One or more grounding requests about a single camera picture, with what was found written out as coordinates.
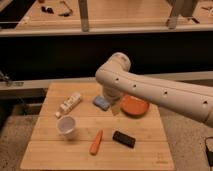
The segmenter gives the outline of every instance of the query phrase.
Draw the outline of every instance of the wooden cutting board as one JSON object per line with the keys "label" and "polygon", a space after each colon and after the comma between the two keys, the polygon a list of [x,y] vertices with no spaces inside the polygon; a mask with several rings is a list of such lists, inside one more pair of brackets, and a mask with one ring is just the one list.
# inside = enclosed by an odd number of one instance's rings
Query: wooden cutting board
{"label": "wooden cutting board", "polygon": [[[69,115],[75,118],[78,134],[66,141],[57,133],[54,116],[60,103],[72,92],[83,101]],[[174,170],[167,138],[157,106],[151,104],[141,118],[133,119],[122,112],[102,111],[92,104],[102,92],[97,83],[51,84],[21,168],[36,170]],[[103,139],[96,156],[89,154],[97,132]],[[134,149],[112,140],[114,131],[136,138]]]}

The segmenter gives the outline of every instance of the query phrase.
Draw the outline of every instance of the toy carrot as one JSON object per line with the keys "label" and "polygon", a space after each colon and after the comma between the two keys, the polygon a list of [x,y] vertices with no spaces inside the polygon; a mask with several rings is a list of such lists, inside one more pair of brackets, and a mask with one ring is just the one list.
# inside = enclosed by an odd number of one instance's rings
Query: toy carrot
{"label": "toy carrot", "polygon": [[103,136],[103,130],[100,130],[98,132],[98,134],[96,135],[95,140],[93,141],[93,143],[90,147],[90,150],[89,150],[90,154],[92,154],[92,155],[97,154],[100,143],[101,143],[102,136]]}

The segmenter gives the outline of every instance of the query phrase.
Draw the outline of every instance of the white cup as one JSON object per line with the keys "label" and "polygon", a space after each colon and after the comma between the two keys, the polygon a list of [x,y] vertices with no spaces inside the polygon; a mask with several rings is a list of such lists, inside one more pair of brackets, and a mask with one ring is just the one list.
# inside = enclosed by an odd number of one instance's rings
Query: white cup
{"label": "white cup", "polygon": [[75,120],[71,116],[63,116],[58,120],[57,128],[59,134],[71,140],[75,136]]}

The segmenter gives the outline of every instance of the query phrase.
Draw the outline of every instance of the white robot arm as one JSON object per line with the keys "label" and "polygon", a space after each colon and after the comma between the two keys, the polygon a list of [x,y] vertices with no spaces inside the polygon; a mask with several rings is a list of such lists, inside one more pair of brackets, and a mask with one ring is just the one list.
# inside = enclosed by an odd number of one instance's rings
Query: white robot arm
{"label": "white robot arm", "polygon": [[96,72],[111,103],[125,92],[213,127],[213,88],[129,73],[130,60],[113,54]]}

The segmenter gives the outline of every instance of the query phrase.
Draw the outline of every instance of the gray surface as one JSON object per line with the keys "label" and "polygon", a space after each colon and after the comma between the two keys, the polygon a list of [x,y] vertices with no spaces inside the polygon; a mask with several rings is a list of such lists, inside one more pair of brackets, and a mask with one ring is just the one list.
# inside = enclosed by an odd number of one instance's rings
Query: gray surface
{"label": "gray surface", "polygon": [[209,171],[204,139],[213,129],[159,107],[173,161],[177,171]]}
{"label": "gray surface", "polygon": [[10,116],[0,134],[0,171],[19,171],[38,115]]}

